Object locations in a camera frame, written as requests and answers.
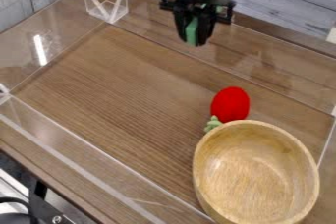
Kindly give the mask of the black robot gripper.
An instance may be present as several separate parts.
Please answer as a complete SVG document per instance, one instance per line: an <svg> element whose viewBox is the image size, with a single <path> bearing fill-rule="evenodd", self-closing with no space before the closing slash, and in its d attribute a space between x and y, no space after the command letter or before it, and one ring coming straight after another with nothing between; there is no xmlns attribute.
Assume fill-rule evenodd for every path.
<svg viewBox="0 0 336 224"><path fill-rule="evenodd" d="M185 27L193 17L199 18L199 46L207 44L216 22L231 23L235 5L233 0L160 0L159 4L163 10L173 13L179 37L184 42Z"/></svg>

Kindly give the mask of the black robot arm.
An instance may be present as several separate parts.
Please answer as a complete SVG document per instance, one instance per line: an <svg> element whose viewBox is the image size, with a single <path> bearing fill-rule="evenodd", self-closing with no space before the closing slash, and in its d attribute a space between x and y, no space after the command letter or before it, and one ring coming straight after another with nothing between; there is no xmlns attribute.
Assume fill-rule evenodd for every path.
<svg viewBox="0 0 336 224"><path fill-rule="evenodd" d="M171 11L180 39L199 47L207 44L216 23L231 24L233 0L160 0L161 10Z"/></svg>

